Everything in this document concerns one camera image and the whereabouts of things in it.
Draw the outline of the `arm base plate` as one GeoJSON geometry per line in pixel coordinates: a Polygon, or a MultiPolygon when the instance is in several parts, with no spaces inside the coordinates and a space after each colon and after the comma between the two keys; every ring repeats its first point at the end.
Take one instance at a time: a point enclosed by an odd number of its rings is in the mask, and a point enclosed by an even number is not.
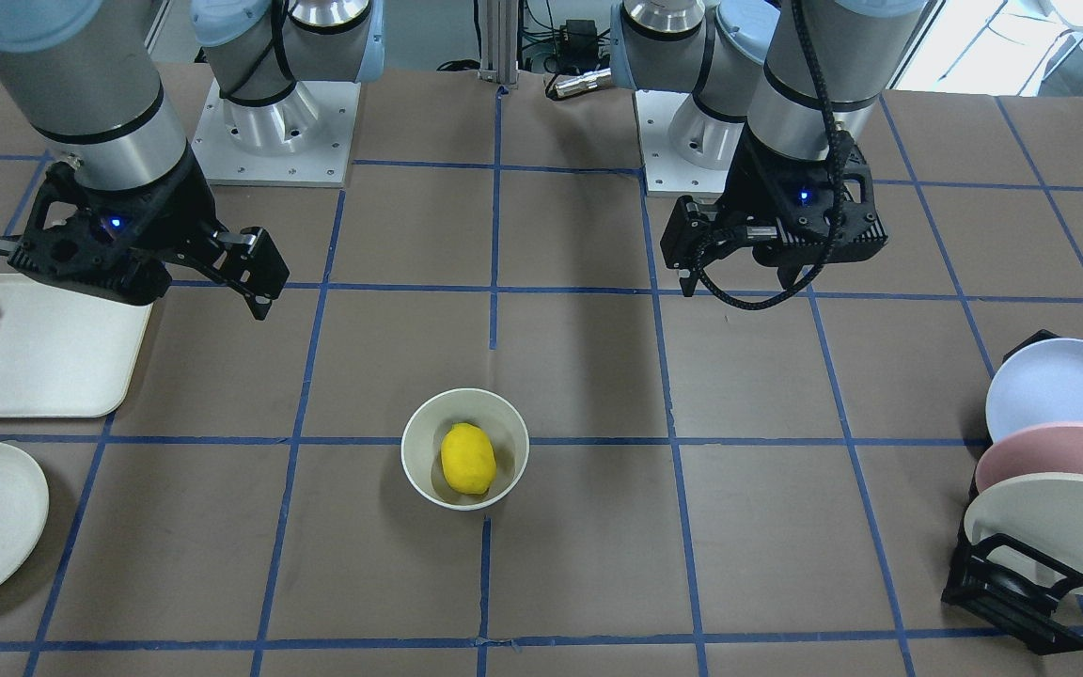
{"type": "Polygon", "coordinates": [[[300,82],[279,102],[243,106],[211,86],[192,134],[203,175],[218,187],[344,187],[361,91],[300,82]]]}
{"type": "Polygon", "coordinates": [[[636,91],[645,187],[658,197],[712,197],[741,206],[769,197],[766,173],[799,153],[812,133],[768,110],[761,100],[757,130],[749,128],[749,81],[708,84],[697,91],[636,91]]]}

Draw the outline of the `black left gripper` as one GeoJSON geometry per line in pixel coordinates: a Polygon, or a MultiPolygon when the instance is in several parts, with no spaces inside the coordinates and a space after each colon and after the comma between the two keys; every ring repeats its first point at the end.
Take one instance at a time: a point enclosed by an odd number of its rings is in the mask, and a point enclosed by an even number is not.
{"type": "Polygon", "coordinates": [[[695,295],[705,266],[749,247],[764,266],[777,266],[783,291],[815,279],[815,262],[834,245],[833,264],[867,261],[888,244],[875,204],[867,159],[850,133],[841,134],[841,181],[825,160],[794,160],[767,149],[749,130],[736,147],[719,206],[676,198],[658,239],[665,266],[684,297],[695,295]]]}

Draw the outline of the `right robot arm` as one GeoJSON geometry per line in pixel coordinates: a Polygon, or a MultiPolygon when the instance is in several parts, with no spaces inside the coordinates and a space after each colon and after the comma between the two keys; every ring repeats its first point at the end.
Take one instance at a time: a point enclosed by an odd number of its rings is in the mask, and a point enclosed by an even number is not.
{"type": "MultiPolygon", "coordinates": [[[[245,151],[303,149],[310,82],[384,71],[379,1],[194,1],[229,132],[245,151]]],[[[0,1],[0,83],[55,155],[6,265],[44,286],[147,305],[169,265],[240,294],[265,320],[290,271],[266,227],[229,230],[145,42],[108,1],[0,1]]]]}

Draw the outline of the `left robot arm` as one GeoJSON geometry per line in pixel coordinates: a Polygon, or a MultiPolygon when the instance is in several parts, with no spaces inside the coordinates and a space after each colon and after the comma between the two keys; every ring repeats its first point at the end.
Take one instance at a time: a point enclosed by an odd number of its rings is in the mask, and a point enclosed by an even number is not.
{"type": "Polygon", "coordinates": [[[680,197],[658,248],[681,292],[743,311],[785,303],[824,266],[888,244],[858,135],[923,1],[619,1],[619,88],[679,91],[740,134],[715,201],[680,197]]]}

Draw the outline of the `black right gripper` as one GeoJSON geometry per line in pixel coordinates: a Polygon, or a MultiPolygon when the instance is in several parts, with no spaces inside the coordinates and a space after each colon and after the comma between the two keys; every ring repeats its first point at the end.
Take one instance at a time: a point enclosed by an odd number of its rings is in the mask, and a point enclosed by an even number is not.
{"type": "Polygon", "coordinates": [[[240,294],[268,318],[290,270],[268,227],[231,232],[192,149],[142,187],[86,188],[68,162],[54,162],[32,201],[8,266],[47,286],[147,305],[162,297],[168,265],[190,266],[240,294]]]}

